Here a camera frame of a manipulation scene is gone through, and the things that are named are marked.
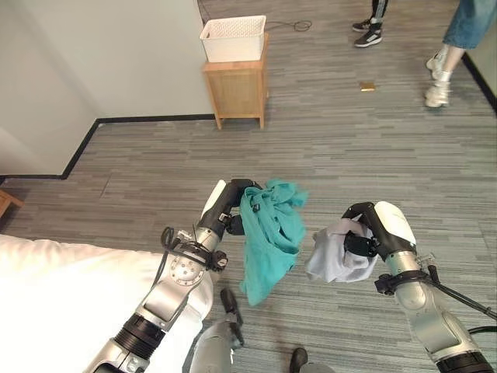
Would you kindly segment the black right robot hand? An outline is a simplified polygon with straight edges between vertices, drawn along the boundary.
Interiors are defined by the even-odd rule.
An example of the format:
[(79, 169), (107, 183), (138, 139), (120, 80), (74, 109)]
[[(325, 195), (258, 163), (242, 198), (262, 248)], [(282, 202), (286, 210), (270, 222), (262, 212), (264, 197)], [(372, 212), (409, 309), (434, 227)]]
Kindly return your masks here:
[(397, 253), (417, 254), (415, 236), (406, 217), (397, 206), (389, 202), (353, 204), (342, 218), (365, 225), (372, 234), (367, 238), (358, 233), (347, 232), (344, 240), (346, 251), (366, 257), (379, 255), (384, 262)]

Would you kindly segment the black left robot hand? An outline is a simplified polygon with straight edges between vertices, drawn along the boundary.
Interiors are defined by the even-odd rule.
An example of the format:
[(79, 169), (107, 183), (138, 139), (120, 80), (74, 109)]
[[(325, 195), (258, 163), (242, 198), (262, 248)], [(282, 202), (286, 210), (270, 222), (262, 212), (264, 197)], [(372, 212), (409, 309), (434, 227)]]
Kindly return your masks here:
[(215, 233), (219, 239), (225, 232), (230, 235), (244, 235), (242, 216), (232, 215), (231, 210), (240, 207), (242, 196), (249, 187), (259, 190), (262, 187), (250, 179), (232, 179), (228, 183), (219, 180), (204, 205), (197, 228), (205, 228)]

